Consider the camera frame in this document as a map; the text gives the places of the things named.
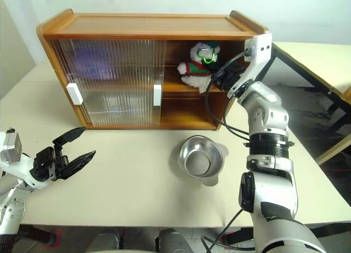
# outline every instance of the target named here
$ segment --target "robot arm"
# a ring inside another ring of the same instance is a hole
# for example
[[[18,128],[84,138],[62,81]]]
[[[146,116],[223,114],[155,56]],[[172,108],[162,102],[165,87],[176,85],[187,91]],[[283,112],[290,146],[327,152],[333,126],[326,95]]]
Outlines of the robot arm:
[[[250,148],[242,175],[239,203],[251,214],[256,252],[325,252],[314,234],[294,220],[298,198],[293,162],[288,157],[288,113],[280,97],[254,79],[270,59],[271,34],[245,42],[245,72],[240,68],[206,64],[214,84],[236,97],[248,113]]]
[[[62,155],[63,145],[78,138],[85,128],[75,128],[53,141],[30,158],[22,153],[19,135],[14,129],[0,132],[0,252],[11,252],[20,222],[25,214],[28,195],[46,187],[50,181],[68,179],[91,161],[95,151],[69,162]]]

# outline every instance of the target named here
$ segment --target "stainless steel bowl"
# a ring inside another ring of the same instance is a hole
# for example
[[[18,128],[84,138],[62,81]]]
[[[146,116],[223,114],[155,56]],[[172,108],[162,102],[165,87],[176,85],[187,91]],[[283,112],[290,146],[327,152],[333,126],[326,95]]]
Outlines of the stainless steel bowl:
[[[218,183],[218,174],[223,164],[221,150],[215,142],[204,136],[187,139],[178,155],[179,167],[206,186],[215,186]]]

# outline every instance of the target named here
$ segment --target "tabletop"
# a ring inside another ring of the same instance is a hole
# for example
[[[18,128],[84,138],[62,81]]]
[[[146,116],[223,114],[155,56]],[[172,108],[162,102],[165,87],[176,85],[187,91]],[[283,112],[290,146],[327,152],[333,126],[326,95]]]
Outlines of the tabletop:
[[[323,43],[274,42],[301,66],[325,81],[336,94],[351,87],[351,46]]]
[[[22,150],[35,156],[64,132],[79,127],[70,103],[48,61],[29,72],[2,100],[1,129],[15,128]],[[228,122],[247,130],[238,104]],[[225,145],[219,183],[205,187],[178,168],[176,154],[188,137],[200,134]],[[329,223],[351,220],[351,208],[299,140],[290,132],[299,197],[296,220]],[[72,160],[96,150],[93,160],[68,180],[36,190],[27,201],[23,223],[70,226],[221,227],[239,210],[240,178],[248,149],[224,127],[219,131],[89,130],[68,143]],[[251,226],[242,213],[233,226]]]

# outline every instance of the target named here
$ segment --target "stuffed toy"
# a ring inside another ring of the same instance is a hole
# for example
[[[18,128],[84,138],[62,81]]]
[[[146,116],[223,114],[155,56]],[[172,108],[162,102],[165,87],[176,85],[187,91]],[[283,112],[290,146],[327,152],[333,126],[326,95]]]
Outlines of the stuffed toy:
[[[197,87],[200,93],[206,91],[211,80],[211,73],[202,65],[202,60],[207,63],[216,62],[219,46],[213,42],[197,43],[190,50],[191,62],[180,63],[177,67],[182,75],[182,81],[192,87]]]

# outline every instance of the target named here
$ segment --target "cabinet top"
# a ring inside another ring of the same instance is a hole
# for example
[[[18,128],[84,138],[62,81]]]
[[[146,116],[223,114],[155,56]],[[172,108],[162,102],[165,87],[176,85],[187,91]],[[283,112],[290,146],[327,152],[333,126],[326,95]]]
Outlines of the cabinet top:
[[[37,28],[45,39],[245,40],[265,32],[265,26],[237,11],[230,15],[75,14],[67,9]]]

